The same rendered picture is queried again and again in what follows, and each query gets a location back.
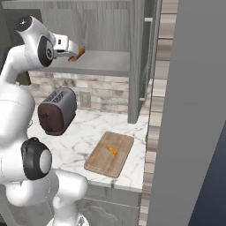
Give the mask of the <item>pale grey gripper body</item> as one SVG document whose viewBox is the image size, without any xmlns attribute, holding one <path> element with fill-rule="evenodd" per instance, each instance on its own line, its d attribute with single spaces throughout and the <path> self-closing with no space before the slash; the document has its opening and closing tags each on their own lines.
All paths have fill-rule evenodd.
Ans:
<svg viewBox="0 0 226 226">
<path fill-rule="evenodd" d="M 79 54 L 79 46 L 74 41 L 69 41 L 67 51 L 71 57 L 77 56 Z"/>
</svg>

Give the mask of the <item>small orange meat piece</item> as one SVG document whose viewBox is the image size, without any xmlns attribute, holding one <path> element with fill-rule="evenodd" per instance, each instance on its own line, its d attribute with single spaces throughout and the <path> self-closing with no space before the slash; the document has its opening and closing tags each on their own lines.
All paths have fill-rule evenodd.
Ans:
<svg viewBox="0 0 226 226">
<path fill-rule="evenodd" d="M 105 148 L 107 148 L 110 152 L 112 152 L 114 155 L 117 155 L 117 150 L 115 149 L 115 148 L 113 148 L 113 147 L 105 147 Z"/>
</svg>

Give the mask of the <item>wooden cutting board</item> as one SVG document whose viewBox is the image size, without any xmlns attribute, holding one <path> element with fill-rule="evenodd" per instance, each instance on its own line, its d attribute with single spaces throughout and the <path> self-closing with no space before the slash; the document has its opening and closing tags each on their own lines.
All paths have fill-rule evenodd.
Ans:
<svg viewBox="0 0 226 226">
<path fill-rule="evenodd" d="M 132 136 L 105 132 L 84 163 L 84 169 L 106 177 L 118 178 L 133 143 Z M 117 155 L 105 148 L 106 146 L 115 148 Z"/>
</svg>

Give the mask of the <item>tall grey cabinet panel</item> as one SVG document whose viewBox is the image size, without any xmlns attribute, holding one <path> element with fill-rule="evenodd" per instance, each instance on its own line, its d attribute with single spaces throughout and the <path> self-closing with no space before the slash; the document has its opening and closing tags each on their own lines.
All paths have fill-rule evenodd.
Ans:
<svg viewBox="0 0 226 226">
<path fill-rule="evenodd" d="M 226 0 L 178 0 L 147 226 L 188 226 L 226 121 Z"/>
</svg>

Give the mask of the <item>grey base cabinet drawer front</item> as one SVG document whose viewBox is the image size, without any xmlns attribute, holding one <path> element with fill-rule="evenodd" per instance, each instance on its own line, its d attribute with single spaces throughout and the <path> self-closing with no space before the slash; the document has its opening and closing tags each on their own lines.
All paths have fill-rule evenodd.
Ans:
<svg viewBox="0 0 226 226">
<path fill-rule="evenodd" d="M 139 192 L 131 192 L 100 185 L 89 185 L 86 198 L 138 207 L 140 205 L 141 194 Z"/>
</svg>

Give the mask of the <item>grey base cabinet door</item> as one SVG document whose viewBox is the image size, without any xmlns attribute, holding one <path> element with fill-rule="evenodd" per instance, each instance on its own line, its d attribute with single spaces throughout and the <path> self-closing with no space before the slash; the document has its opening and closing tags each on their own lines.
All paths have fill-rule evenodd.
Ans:
<svg viewBox="0 0 226 226">
<path fill-rule="evenodd" d="M 89 222 L 89 226 L 138 226 L 139 209 L 107 201 L 82 199 L 78 210 Z"/>
</svg>

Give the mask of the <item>grey and maroon toaster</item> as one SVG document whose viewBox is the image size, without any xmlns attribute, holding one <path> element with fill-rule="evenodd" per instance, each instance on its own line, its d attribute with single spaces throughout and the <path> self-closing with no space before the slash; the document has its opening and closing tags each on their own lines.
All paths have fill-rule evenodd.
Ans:
<svg viewBox="0 0 226 226">
<path fill-rule="evenodd" d="M 38 106 L 40 126 L 48 135 L 63 135 L 75 118 L 76 110 L 74 91 L 69 87 L 59 87 Z"/>
</svg>

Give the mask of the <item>dark navy panel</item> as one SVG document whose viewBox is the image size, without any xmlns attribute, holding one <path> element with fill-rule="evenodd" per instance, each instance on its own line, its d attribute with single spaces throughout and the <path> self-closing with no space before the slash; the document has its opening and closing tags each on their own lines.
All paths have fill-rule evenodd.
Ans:
<svg viewBox="0 0 226 226">
<path fill-rule="evenodd" d="M 188 226 L 226 226 L 226 121 Z"/>
</svg>

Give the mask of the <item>grey wooden wall cabinet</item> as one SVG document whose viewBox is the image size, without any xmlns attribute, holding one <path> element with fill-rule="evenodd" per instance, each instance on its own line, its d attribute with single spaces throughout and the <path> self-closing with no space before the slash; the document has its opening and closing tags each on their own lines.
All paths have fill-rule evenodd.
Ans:
<svg viewBox="0 0 226 226">
<path fill-rule="evenodd" d="M 45 72 L 126 77 L 130 70 L 129 8 L 127 0 L 3 1 L 7 12 L 33 14 L 51 32 L 66 34 L 86 48 L 74 63 L 54 60 Z"/>
</svg>

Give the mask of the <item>grey wall outlet plate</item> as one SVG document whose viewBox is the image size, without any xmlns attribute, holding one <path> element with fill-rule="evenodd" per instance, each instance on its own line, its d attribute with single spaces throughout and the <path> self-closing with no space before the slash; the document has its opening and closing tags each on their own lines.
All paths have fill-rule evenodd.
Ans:
<svg viewBox="0 0 226 226">
<path fill-rule="evenodd" d="M 91 94 L 89 92 L 80 92 L 80 106 L 82 108 L 90 108 L 91 107 Z"/>
</svg>

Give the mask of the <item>grey wall cabinet door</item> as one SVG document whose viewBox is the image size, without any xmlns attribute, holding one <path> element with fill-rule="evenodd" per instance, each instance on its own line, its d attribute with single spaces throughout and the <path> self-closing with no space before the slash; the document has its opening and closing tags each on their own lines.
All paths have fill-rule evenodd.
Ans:
<svg viewBox="0 0 226 226">
<path fill-rule="evenodd" d="M 131 0 L 129 10 L 130 73 L 128 123 L 136 124 L 139 117 L 139 81 L 145 0 Z"/>
</svg>

